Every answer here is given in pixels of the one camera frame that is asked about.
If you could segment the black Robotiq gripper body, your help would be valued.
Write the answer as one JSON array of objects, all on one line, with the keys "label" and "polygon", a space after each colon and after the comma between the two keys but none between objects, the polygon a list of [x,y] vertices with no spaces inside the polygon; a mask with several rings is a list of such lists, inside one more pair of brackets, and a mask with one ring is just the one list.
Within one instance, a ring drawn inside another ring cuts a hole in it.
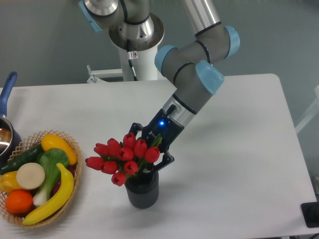
[{"label": "black Robotiq gripper body", "polygon": [[167,111],[160,109],[148,125],[139,125],[139,130],[142,132],[141,139],[147,143],[148,148],[155,146],[155,139],[159,135],[161,142],[158,148],[160,152],[166,152],[184,130],[184,126],[176,122],[172,117],[172,113],[175,111],[176,108],[169,108]]}]

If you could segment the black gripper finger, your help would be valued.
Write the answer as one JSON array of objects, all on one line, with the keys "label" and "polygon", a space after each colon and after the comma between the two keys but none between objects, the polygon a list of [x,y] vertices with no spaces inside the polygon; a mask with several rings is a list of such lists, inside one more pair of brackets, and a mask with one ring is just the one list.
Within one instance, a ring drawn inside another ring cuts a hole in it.
[{"label": "black gripper finger", "polygon": [[168,166],[169,164],[171,164],[173,162],[174,162],[174,157],[170,154],[170,152],[168,150],[166,150],[163,153],[161,162],[156,164],[156,165],[148,164],[145,167],[144,172],[145,173],[158,172],[158,171],[162,170],[163,168],[165,168],[166,166]]},{"label": "black gripper finger", "polygon": [[134,122],[130,127],[129,133],[132,133],[136,139],[143,139],[143,128],[144,127],[140,123]]}]

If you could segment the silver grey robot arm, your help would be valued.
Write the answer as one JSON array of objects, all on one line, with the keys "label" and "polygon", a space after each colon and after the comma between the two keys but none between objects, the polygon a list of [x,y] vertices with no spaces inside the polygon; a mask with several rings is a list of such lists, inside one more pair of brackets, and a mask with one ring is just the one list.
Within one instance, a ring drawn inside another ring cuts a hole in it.
[{"label": "silver grey robot arm", "polygon": [[161,74],[176,87],[147,126],[134,123],[130,129],[133,133],[141,132],[148,144],[156,136],[162,137],[162,161],[147,166],[153,172],[173,162],[169,146],[223,84],[224,76],[214,68],[214,63],[231,56],[240,46],[237,31],[221,23],[213,1],[184,0],[181,4],[196,40],[177,48],[160,47],[163,23],[150,12],[147,0],[79,2],[93,30],[108,30],[119,51],[122,69],[107,71],[109,77],[122,75],[125,81],[146,81]]}]

